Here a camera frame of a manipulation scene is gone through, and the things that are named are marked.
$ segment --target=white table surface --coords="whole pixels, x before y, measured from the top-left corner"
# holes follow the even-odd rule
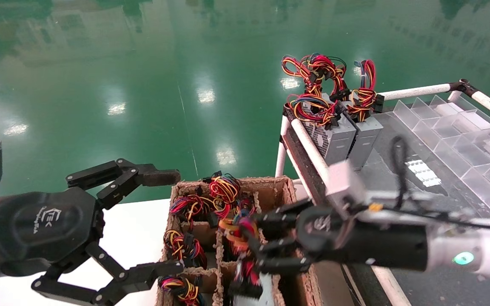
[[[125,269],[156,262],[162,256],[163,235],[169,213],[169,199],[119,204],[105,211],[105,230],[100,246]],[[31,290],[31,283],[42,273],[29,277],[0,278],[0,306],[70,306],[49,300]],[[89,259],[60,281],[94,290],[105,287],[110,275]],[[156,284],[150,291],[127,295],[118,306],[153,306]]]

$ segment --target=black wire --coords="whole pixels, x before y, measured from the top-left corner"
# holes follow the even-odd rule
[[[451,224],[460,225],[460,226],[463,226],[463,227],[471,227],[471,228],[479,228],[479,229],[490,229],[490,225],[486,225],[486,224],[474,224],[474,223],[469,223],[469,222],[466,222],[466,221],[459,221],[459,220],[454,220],[454,219],[449,219],[447,217],[443,217],[443,215],[447,215],[447,213],[445,213],[445,212],[436,212],[436,213],[439,213],[441,215],[424,215],[423,213],[420,213],[420,212],[404,211],[404,210],[393,209],[393,208],[388,208],[388,207],[384,207],[383,210],[394,211],[396,213],[401,213],[403,215],[414,215],[416,217],[423,217],[423,218],[427,218],[427,219],[433,219],[433,220],[436,220],[436,221],[441,221],[441,222],[445,222],[445,223],[451,223]]]
[[[335,61],[337,61],[337,62],[340,62],[340,63],[341,63],[341,64],[343,64],[343,65],[344,65],[344,67],[347,69],[347,64],[346,64],[346,62],[345,62],[344,60],[342,60],[341,58],[338,58],[338,57],[336,57],[336,56],[327,56],[327,58],[328,58],[329,60],[332,60],[332,61],[334,61],[334,60],[335,60]]]
[[[390,142],[390,161],[393,164],[394,172],[398,180],[399,193],[396,198],[395,209],[400,210],[404,204],[404,196],[408,192],[406,180],[406,159],[408,157],[408,143],[398,135]]]

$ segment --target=clear acrylic organizer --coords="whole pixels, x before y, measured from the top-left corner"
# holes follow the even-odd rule
[[[490,208],[490,117],[466,99],[398,101],[393,113]]]

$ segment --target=cardboard box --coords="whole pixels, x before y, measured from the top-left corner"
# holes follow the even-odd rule
[[[253,196],[257,211],[267,212],[294,203],[296,194],[292,180],[287,177],[280,178],[240,178],[241,192]],[[208,184],[203,182],[179,182],[171,190],[171,202],[185,194],[194,193],[200,186],[204,192],[208,191]],[[168,217],[167,230],[186,230],[188,224],[181,223],[177,217]],[[200,292],[204,294],[207,304],[212,300],[212,305],[222,306],[224,288],[234,275],[235,261],[224,261],[225,238],[217,229],[210,229],[207,222],[195,221],[192,234],[207,248],[208,269],[188,268],[183,275],[193,280],[197,275],[203,275]],[[269,236],[284,235],[286,233],[266,233]],[[264,233],[260,230],[260,238],[265,242]],[[216,268],[210,268],[210,252],[215,252]],[[161,260],[167,260],[167,253],[162,252]],[[315,268],[312,266],[307,273],[294,277],[272,277],[272,295],[276,306],[322,306],[321,294],[317,283]],[[170,294],[158,288],[156,306],[178,306],[178,302]]]

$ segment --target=robotic arm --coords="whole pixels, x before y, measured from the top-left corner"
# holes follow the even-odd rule
[[[2,174],[0,148],[0,178]],[[177,170],[125,159],[108,162],[66,177],[68,189],[31,192],[0,198],[0,277],[46,271],[31,288],[47,298],[79,305],[112,306],[127,294],[150,290],[159,276],[183,271],[176,261],[145,263],[124,269],[99,247],[103,210],[108,210],[138,186],[163,186],[180,180]],[[112,182],[92,196],[86,190]],[[100,290],[59,283],[93,258],[113,280]]]
[[[247,228],[240,231],[262,273],[302,273],[312,263],[329,260],[421,272],[444,267],[490,276],[490,219],[429,211],[424,209],[427,196],[401,191],[402,196],[366,190],[345,161],[329,167],[323,203],[308,200],[254,217],[259,228],[293,229],[292,235],[261,244]],[[378,202],[400,197],[418,208]]]

